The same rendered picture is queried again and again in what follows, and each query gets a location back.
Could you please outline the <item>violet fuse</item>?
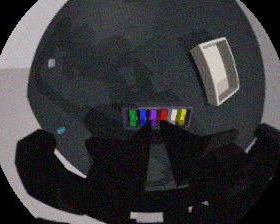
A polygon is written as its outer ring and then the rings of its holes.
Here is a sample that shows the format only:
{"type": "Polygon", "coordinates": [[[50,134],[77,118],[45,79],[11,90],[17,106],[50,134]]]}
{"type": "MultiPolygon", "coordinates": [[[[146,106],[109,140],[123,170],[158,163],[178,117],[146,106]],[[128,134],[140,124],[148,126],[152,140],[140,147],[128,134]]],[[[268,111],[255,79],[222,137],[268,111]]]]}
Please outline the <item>violet fuse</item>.
{"type": "Polygon", "coordinates": [[[156,125],[156,109],[151,109],[151,121],[152,125],[156,125]]]}

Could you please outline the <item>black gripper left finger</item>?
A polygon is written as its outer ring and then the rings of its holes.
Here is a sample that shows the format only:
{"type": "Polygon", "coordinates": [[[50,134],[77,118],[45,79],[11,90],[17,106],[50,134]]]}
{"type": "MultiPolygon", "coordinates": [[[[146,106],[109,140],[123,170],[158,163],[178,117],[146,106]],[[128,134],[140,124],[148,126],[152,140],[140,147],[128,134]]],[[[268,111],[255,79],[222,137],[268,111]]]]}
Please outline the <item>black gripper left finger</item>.
{"type": "Polygon", "coordinates": [[[139,131],[128,140],[101,139],[91,137],[85,140],[92,160],[105,161],[120,165],[136,165],[139,167],[140,181],[144,181],[143,188],[147,188],[147,173],[149,165],[149,149],[152,144],[152,121],[147,120],[141,125],[139,131]]]}

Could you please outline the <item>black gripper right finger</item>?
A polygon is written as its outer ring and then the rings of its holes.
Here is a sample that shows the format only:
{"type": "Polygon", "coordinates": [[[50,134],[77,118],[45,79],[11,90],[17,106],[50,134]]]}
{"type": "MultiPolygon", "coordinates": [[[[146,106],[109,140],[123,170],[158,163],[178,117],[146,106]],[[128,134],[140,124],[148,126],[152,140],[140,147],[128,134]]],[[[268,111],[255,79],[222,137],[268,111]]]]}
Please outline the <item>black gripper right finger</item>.
{"type": "Polygon", "coordinates": [[[236,144],[236,137],[238,137],[237,129],[213,133],[213,135],[211,133],[209,136],[197,136],[163,119],[161,119],[160,132],[167,148],[172,175],[175,176],[176,186],[180,188],[189,185],[189,177],[200,167],[201,161],[207,157],[211,149],[230,144],[232,141],[236,144]]]}

